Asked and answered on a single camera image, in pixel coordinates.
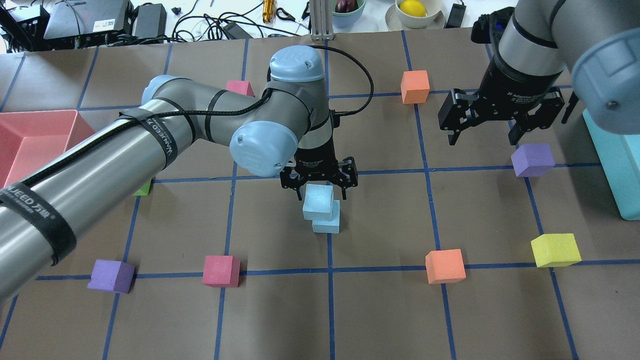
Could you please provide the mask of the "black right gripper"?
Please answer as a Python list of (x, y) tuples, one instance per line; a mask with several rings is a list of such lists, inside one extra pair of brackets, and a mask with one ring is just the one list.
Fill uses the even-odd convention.
[(554, 83), (563, 68), (544, 76), (526, 74), (495, 53), (476, 92), (451, 89), (438, 112), (439, 129), (447, 132), (448, 143), (454, 146), (466, 129), (515, 120), (508, 139), (516, 146), (527, 132), (550, 128), (560, 114), (565, 100)]

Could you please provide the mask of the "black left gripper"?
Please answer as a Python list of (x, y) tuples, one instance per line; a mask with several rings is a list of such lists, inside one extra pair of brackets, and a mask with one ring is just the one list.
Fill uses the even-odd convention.
[(279, 173), (283, 189), (292, 189), (297, 198), (302, 198), (301, 188), (307, 182), (330, 182), (341, 189), (342, 200), (347, 200), (347, 191), (359, 184), (355, 158), (350, 156), (338, 161), (335, 154), (333, 134), (321, 140), (318, 146), (304, 148), (299, 145), (294, 154), (294, 166), (286, 165)]

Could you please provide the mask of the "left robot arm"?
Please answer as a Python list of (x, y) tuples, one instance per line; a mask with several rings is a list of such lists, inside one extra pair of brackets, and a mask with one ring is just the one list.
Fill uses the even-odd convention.
[(260, 98), (159, 75), (105, 129), (1, 190), (1, 302), (58, 265), (95, 223), (169, 167), (195, 141), (229, 148), (251, 174), (285, 189), (358, 185), (355, 160), (336, 158), (339, 112), (329, 108), (317, 45), (270, 57)]

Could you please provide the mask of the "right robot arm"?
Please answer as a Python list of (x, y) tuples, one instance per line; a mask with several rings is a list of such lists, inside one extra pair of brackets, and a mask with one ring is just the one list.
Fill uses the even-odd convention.
[(478, 18), (471, 40), (493, 57), (475, 93), (452, 89), (438, 112), (450, 145), (489, 121), (514, 120), (509, 142), (549, 128), (565, 104), (554, 86), (571, 73), (581, 100), (606, 132), (639, 133), (637, 0), (520, 0)]

